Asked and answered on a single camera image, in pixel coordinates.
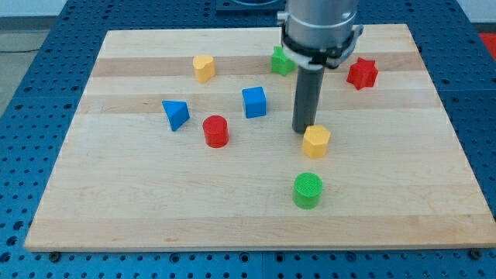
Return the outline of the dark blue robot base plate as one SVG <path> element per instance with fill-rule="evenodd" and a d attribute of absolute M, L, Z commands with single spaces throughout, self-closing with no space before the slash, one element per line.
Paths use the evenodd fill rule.
<path fill-rule="evenodd" d="M 284 10 L 285 0 L 215 0 L 217 13 L 277 12 Z"/>

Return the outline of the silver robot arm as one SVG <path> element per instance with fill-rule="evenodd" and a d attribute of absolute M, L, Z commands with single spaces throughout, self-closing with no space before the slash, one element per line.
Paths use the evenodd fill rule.
<path fill-rule="evenodd" d="M 287 0 L 277 14 L 285 55 L 308 71 L 336 69 L 363 32 L 357 12 L 357 0 Z"/>

